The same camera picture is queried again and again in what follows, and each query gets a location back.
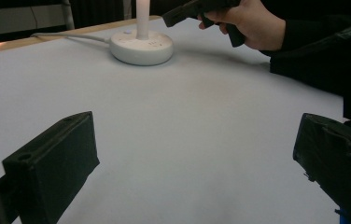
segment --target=hand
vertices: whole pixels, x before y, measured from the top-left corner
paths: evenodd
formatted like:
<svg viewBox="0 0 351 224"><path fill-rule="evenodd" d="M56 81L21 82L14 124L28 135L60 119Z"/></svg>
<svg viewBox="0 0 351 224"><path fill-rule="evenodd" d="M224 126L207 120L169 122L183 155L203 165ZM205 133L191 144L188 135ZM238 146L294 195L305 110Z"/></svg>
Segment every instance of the hand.
<svg viewBox="0 0 351 224"><path fill-rule="evenodd" d="M245 44L257 50L279 50L283 45L286 22L270 11L260 0L242 0L238 7L224 8L204 14L227 34L226 24L234 24L246 37Z"/></svg>

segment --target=round white base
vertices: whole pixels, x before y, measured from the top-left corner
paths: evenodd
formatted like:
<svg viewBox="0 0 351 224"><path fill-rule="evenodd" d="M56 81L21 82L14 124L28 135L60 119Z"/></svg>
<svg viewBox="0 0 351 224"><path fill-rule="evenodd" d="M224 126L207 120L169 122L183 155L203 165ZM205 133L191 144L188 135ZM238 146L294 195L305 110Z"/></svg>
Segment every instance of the round white base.
<svg viewBox="0 0 351 224"><path fill-rule="evenodd" d="M111 36L111 53L125 63L154 65L164 63L173 55L173 41L158 32L148 32L147 40L136 38L136 30L116 33Z"/></svg>

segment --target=wooden table edge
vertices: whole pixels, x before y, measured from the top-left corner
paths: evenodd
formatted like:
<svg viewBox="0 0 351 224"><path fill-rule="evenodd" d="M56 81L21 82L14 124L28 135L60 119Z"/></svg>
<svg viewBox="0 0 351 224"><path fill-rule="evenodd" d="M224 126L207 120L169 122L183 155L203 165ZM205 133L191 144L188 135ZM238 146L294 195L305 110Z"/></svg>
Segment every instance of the wooden table edge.
<svg viewBox="0 0 351 224"><path fill-rule="evenodd" d="M150 20L157 20L160 19L160 16L150 16ZM80 29L75 29L75 30L69 30L69 31L64 31L62 33L66 34L86 34L86 33L91 33L91 32L96 32L96 31L102 31L102 30L107 30L107 29L112 29L112 28L117 28L120 26L126 26L126 25L131 25L135 24L136 19L130 19L130 20L125 20L125 21L114 21L110 23L105 23L105 24L100 24L100 25L95 25L95 26L89 26L89 27L84 27ZM54 39L59 39L59 38L64 38L60 36L40 36L40 37L28 37L28 38L23 38L23 39L17 39L17 40L11 40L7 42L1 42L0 43L0 51L1 50L6 50L6 49L16 49L19 47L24 47L24 46L29 46L33 44L38 44L38 43L43 43L46 41L54 40Z"/></svg>

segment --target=white table surface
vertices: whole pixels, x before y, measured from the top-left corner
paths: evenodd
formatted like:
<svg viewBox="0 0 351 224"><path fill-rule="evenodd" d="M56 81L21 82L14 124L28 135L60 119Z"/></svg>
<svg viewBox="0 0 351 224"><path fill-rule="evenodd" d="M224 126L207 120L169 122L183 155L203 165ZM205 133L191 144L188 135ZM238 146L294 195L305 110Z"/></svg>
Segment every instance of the white table surface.
<svg viewBox="0 0 351 224"><path fill-rule="evenodd" d="M302 113L342 120L343 99L271 74L269 58L197 26L151 21L175 44L157 66L121 63L86 39L1 51L0 176L2 159L92 111L101 163L59 223L338 223L292 151Z"/></svg>

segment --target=black plastic housing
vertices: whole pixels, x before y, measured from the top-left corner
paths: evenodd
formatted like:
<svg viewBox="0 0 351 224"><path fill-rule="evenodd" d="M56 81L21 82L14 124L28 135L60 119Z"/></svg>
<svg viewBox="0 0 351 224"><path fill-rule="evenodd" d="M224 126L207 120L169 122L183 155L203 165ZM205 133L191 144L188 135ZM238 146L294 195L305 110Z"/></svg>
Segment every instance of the black plastic housing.
<svg viewBox="0 0 351 224"><path fill-rule="evenodd" d="M3 160L23 223L57 223L99 164L91 112L55 123Z"/></svg>
<svg viewBox="0 0 351 224"><path fill-rule="evenodd" d="M303 114L293 158L351 222L351 128L333 119Z"/></svg>

